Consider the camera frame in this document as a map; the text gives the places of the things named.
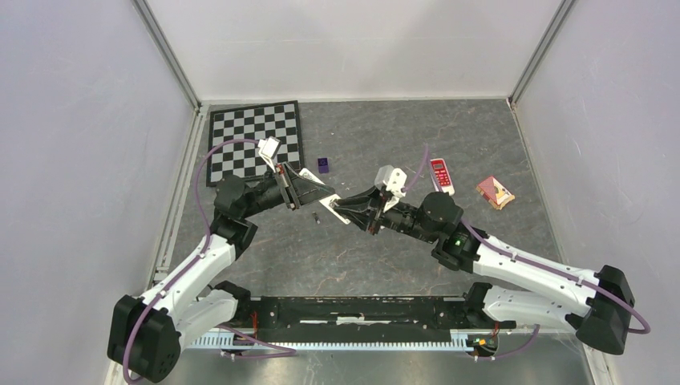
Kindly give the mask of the red white remote control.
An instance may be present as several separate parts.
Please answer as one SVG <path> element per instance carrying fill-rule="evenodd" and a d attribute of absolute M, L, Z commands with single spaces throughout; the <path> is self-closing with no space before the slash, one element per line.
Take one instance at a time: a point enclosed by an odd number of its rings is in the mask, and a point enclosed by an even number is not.
<path fill-rule="evenodd" d="M 445 160 L 443 158 L 430 159 L 430 167 L 435 189 L 452 197 L 455 194 L 455 188 Z"/>

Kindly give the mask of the long white remote control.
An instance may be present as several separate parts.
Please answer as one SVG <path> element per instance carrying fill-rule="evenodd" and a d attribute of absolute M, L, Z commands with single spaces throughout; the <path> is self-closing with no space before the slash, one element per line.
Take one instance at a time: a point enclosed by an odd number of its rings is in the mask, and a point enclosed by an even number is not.
<path fill-rule="evenodd" d="M 311 180 L 315 183 L 318 184 L 323 184 L 326 186 L 324 182 L 322 182 L 316 175 L 314 175 L 308 168 L 303 168 L 300 172 L 299 175 L 302 176 L 303 178 L 306 178 L 307 180 Z M 336 212 L 334 210 L 334 202 L 337 201 L 340 198 L 340 196 L 337 193 L 334 193 L 328 197 L 322 198 L 319 202 L 321 205 L 323 205 L 329 212 L 331 212 L 334 216 L 336 216 L 344 225 L 349 225 L 350 220 L 343 217 L 341 214 Z"/>

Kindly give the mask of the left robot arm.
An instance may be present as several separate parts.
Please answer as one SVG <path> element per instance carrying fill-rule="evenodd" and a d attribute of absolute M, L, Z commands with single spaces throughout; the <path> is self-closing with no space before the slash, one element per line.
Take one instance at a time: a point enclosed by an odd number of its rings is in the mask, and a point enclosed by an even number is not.
<path fill-rule="evenodd" d="M 220 324 L 243 326 L 251 304 L 217 286 L 199 294 L 250 246 L 257 226 L 248 219 L 286 205 L 295 210 L 333 196 L 307 169 L 296 172 L 278 164 L 250 186 L 228 175 L 217 183 L 214 215 L 198 246 L 162 281 L 139 297 L 124 295 L 114 306 L 107 356 L 123 368 L 129 384 L 158 383 L 176 365 L 180 354 Z"/>

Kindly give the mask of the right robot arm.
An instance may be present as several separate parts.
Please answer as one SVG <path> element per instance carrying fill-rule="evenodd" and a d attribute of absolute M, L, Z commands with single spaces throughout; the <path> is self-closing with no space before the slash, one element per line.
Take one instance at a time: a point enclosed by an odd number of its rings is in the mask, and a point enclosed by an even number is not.
<path fill-rule="evenodd" d="M 463 209 L 445 192 L 429 193 L 418 207 L 388 201 L 387 192 L 370 188 L 330 207 L 372 235 L 391 229 L 432 244 L 432 257 L 450 270 L 499 279 L 526 291 L 474 289 L 463 305 L 469 325 L 483 327 L 492 320 L 560 328 L 603 353 L 624 353 L 633 331 L 634 296 L 622 270 L 611 265 L 580 269 L 525 253 L 469 225 Z"/>

